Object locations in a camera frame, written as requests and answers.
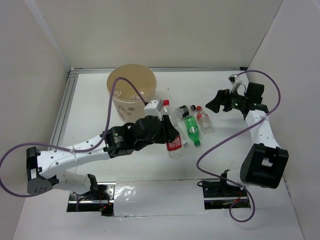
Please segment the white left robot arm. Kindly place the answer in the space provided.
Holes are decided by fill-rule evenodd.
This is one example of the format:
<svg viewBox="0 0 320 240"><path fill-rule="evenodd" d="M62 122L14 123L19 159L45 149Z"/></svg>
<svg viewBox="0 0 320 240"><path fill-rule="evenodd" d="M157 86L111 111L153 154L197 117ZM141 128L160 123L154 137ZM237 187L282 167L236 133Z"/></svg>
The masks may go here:
<svg viewBox="0 0 320 240"><path fill-rule="evenodd" d="M40 151L30 147L26 150L27 193L36 196L57 188L92 200L99 193L96 177L71 173L69 169L130 155L152 144L170 144L178 135L168 115L161 119L149 115L136 123L114 126L75 145L71 151Z"/></svg>

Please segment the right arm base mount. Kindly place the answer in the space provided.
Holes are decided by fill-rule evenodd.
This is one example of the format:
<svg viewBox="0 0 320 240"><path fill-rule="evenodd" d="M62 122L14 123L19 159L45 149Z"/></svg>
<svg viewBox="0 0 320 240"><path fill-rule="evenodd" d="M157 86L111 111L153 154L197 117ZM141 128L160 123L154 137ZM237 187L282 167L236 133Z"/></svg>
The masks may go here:
<svg viewBox="0 0 320 240"><path fill-rule="evenodd" d="M221 180L199 181L197 186L202 189L205 210L228 209L232 204L237 203L233 208L250 208L248 195L237 186L228 185Z"/></svg>

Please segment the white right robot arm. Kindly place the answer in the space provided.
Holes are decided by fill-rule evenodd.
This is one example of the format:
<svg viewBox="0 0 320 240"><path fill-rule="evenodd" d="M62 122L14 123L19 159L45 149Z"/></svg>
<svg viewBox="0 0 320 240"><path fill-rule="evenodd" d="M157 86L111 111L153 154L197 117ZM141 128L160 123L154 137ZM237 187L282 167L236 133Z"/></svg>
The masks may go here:
<svg viewBox="0 0 320 240"><path fill-rule="evenodd" d="M227 169L222 174L227 178L218 184L223 196L230 196L235 191L235 183L276 189L283 176L289 153L280 148L273 135L267 116L268 107L262 104L264 89L264 85L259 83L249 83L244 95L238 94L236 89L221 89L205 105L214 113L218 113L221 106L224 112L239 110L247 125L254 125L249 130L252 147L240 170Z"/></svg>

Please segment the large clear bottle red label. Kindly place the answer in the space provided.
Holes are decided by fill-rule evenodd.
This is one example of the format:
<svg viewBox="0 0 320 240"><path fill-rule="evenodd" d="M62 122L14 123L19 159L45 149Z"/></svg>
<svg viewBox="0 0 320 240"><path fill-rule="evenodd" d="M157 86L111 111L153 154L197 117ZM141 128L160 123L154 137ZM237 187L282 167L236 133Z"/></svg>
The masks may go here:
<svg viewBox="0 0 320 240"><path fill-rule="evenodd" d="M170 101L168 99L163 100L163 106L161 109L161 115L168 115L170 122L172 126L174 127L175 130L178 131L178 136L174 139L173 142L167 143L166 148L168 155L171 159L178 159L183 155L183 150L182 150L182 140L181 140L181 135L178 130L178 121L175 115L173 114L173 111L170 107Z"/></svg>

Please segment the small clear bottle red label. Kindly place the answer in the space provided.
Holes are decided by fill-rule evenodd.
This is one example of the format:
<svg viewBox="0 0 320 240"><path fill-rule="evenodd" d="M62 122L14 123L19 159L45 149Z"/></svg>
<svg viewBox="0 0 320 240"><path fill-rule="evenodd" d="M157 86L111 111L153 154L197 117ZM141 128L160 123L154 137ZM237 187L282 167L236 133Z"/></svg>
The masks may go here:
<svg viewBox="0 0 320 240"><path fill-rule="evenodd" d="M209 134L209 133L214 132L214 128L211 123L211 119L201 106L196 107L196 120L200 126L200 129L205 134Z"/></svg>

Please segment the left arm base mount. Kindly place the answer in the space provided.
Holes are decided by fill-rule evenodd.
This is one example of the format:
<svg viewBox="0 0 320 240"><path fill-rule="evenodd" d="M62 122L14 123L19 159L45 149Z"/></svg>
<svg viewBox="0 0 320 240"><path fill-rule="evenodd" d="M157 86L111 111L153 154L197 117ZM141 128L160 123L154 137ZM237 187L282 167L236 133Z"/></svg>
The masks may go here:
<svg viewBox="0 0 320 240"><path fill-rule="evenodd" d="M100 212L101 216L114 216L116 181L98 182L92 174L88 175L90 190L83 195L70 192L67 213Z"/></svg>

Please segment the clear bottle white blue label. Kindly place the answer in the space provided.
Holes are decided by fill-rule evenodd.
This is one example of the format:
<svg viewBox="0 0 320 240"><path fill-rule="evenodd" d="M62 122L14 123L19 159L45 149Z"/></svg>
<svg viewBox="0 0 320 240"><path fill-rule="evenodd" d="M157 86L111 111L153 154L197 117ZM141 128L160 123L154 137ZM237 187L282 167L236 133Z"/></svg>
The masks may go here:
<svg viewBox="0 0 320 240"><path fill-rule="evenodd" d="M141 97L144 99L145 98L145 92L140 91L138 95L135 95L131 98L131 101L140 101Z"/></svg>

